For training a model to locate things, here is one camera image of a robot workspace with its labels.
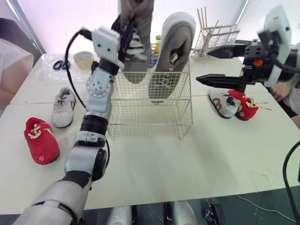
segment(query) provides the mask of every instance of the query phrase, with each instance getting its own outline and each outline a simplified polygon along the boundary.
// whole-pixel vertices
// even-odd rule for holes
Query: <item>metal basket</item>
[[[207,53],[221,45],[233,45],[240,32],[235,25],[208,27],[207,30],[201,29],[199,38],[192,53],[199,59],[206,59]]]
[[[112,138],[176,135],[181,139],[193,123],[189,62],[182,72],[119,72],[114,88],[108,126]]]

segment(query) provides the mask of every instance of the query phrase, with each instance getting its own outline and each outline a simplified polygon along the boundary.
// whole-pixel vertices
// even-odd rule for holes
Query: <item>scissors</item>
[[[71,64],[69,61],[67,62],[67,65],[70,68]],[[52,68],[55,70],[59,70],[60,68],[66,69],[66,62],[64,60],[59,60],[53,65]]]

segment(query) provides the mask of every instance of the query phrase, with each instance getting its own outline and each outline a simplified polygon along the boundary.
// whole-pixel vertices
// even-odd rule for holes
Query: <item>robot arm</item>
[[[113,82],[119,68],[124,67],[122,62],[133,34],[131,22],[121,39],[115,31],[119,26],[120,18],[114,23],[114,30],[100,27],[93,32],[80,31],[93,41],[101,60],[86,84],[89,100],[80,131],[65,162],[65,177],[51,184],[14,225],[80,223],[91,185],[105,173],[107,154],[103,147],[112,110]]]
[[[282,5],[272,9],[262,19],[258,29],[261,44],[253,40],[249,45],[224,45],[209,52],[220,59],[244,57],[245,67],[240,77],[208,74],[197,77],[197,81],[217,88],[236,89],[244,92],[247,84],[265,82],[272,86],[276,82],[290,82],[300,88],[300,51],[291,50],[291,27]]]

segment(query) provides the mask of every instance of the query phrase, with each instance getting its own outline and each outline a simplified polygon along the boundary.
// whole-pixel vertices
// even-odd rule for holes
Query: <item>black cable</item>
[[[108,166],[108,162],[109,162],[109,159],[111,157],[111,150],[109,149],[109,144],[108,144],[108,141],[106,140],[106,145],[107,145],[107,161],[106,161],[106,167]]]
[[[272,52],[269,55],[269,57],[270,57],[271,62],[274,63],[274,65],[276,65],[277,67],[279,67],[283,71],[286,71],[286,72],[292,73],[292,74],[300,73],[300,68],[290,67],[288,65],[285,65],[285,64],[279,62],[279,60],[277,59],[277,53],[276,52]]]
[[[77,31],[74,36],[71,38],[71,40],[69,41],[69,44],[67,45],[67,48],[66,48],[66,53],[65,53],[65,62],[68,61],[68,56],[69,56],[69,50],[70,50],[70,47],[72,45],[72,43],[74,42],[75,38],[80,34],[80,31]],[[79,97],[75,87],[74,87],[74,84],[73,84],[73,81],[72,81],[72,77],[71,77],[71,74],[70,74],[70,71],[69,71],[69,65],[66,63],[66,71],[67,71],[67,77],[69,78],[69,81],[70,81],[70,84],[72,86],[72,89],[74,91],[74,93],[76,94],[78,100],[80,101],[80,103],[82,104],[82,106],[85,108],[85,104],[83,103],[83,101],[81,100],[81,98]]]
[[[71,40],[69,41],[68,45],[67,45],[67,48],[66,48],[66,53],[65,53],[65,62],[68,61],[68,56],[69,56],[69,50],[70,50],[70,47],[72,45],[72,43],[74,42],[74,40],[76,39],[76,37],[79,35],[79,34],[85,34],[86,30],[79,30],[77,31],[73,37],[71,38]],[[81,98],[79,97],[79,94],[77,93],[76,91],[76,88],[73,84],[73,81],[72,81],[72,76],[71,76],[71,73],[69,71],[69,65],[68,63],[66,63],[66,71],[67,71],[67,77],[69,79],[69,82],[72,86],[72,89],[74,91],[74,93],[76,94],[76,97],[78,98],[78,100],[80,101],[80,103],[82,104],[82,106],[85,108],[85,104],[83,103],[83,101],[81,100]],[[108,166],[108,163],[109,163],[109,159],[110,159],[110,155],[111,155],[111,151],[110,151],[110,148],[109,148],[109,144],[108,144],[108,141],[106,140],[106,145],[107,145],[107,162],[106,162],[106,167]]]
[[[292,153],[296,150],[296,148],[300,145],[300,141],[298,141],[292,148],[291,150],[288,152],[288,154],[286,155],[285,157],[285,162],[283,163],[283,168],[282,168],[282,173],[283,173],[283,180],[285,182],[285,188],[286,188],[286,191],[287,191],[287,195],[288,195],[288,198],[290,200],[290,204],[291,204],[291,208],[292,208],[292,212],[294,213],[294,216],[295,216],[295,220],[296,220],[296,223],[297,225],[300,225],[300,217],[299,217],[299,214],[298,214],[298,211],[297,211],[297,208],[296,208],[296,205],[295,205],[295,201],[293,199],[293,195],[292,195],[292,192],[291,192],[291,188],[289,186],[289,183],[287,181],[287,177],[286,177],[286,167],[287,167],[287,163],[292,155]]]

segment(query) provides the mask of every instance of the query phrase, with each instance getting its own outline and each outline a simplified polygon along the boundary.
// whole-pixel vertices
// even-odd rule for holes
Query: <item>gray shoe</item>
[[[145,77],[149,67],[151,44],[150,32],[154,0],[121,0],[120,22],[121,29],[125,29],[129,20],[135,19],[135,34],[130,43],[127,54],[131,56],[124,64],[124,75],[132,83],[139,83]],[[143,72],[131,75],[128,72]]]
[[[194,18],[188,13],[174,13],[166,19],[162,29],[160,54],[153,73],[182,72],[192,48],[195,26]],[[149,98],[167,99],[176,88],[179,79],[180,74],[153,74],[148,88]]]

